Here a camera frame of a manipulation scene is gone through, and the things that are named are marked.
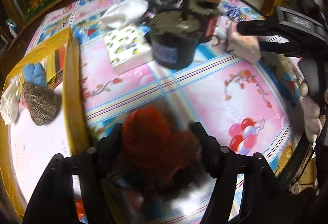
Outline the white gloved right hand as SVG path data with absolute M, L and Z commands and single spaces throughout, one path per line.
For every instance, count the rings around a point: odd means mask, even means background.
M 304 116 L 304 126 L 307 140 L 314 143 L 320 136 L 326 117 L 321 114 L 319 105 L 310 97 L 309 88 L 303 81 L 298 88 L 302 99 L 302 110 Z

